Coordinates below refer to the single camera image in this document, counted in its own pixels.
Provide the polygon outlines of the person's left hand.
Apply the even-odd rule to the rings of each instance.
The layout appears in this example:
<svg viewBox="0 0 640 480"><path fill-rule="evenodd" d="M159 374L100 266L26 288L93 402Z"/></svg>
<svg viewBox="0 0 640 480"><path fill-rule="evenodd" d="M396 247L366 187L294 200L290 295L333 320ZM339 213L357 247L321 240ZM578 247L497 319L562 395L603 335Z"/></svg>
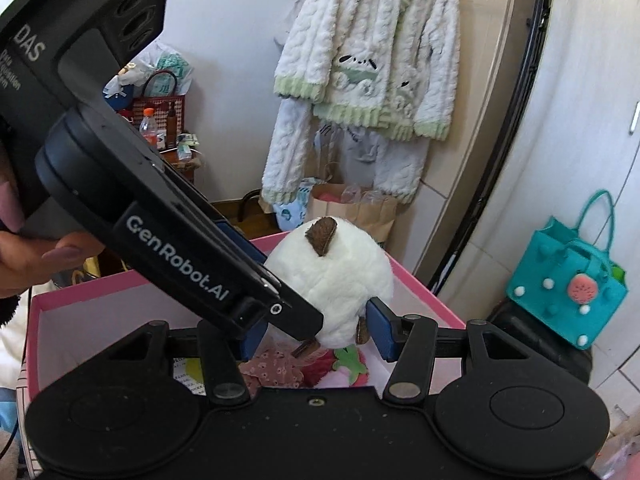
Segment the person's left hand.
<svg viewBox="0 0 640 480"><path fill-rule="evenodd" d="M30 286L49 281L55 273L73 269L103 252L104 245L86 232L59 240L25 238L17 234L24 223L7 162L1 162L1 297L21 295Z"/></svg>

